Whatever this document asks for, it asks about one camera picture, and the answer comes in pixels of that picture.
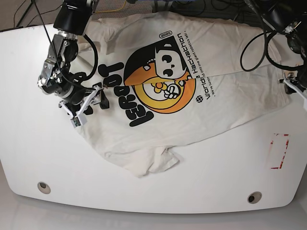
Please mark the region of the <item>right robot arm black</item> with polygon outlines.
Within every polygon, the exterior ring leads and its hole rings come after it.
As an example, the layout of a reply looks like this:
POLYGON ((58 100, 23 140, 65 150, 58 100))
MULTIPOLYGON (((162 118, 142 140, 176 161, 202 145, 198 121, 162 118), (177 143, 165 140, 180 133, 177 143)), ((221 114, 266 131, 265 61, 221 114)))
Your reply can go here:
POLYGON ((58 33, 49 39, 48 55, 38 78, 38 86, 45 94, 55 94, 62 99, 59 107, 70 115, 72 121, 80 119, 82 115, 91 115, 92 105, 109 108, 102 84, 92 87, 82 85, 94 76, 98 68, 97 48, 85 34, 97 5, 96 0, 65 0, 62 3, 53 25, 58 33), (94 66, 90 74, 70 72, 71 63, 79 52, 78 36, 82 36, 94 52, 94 66))

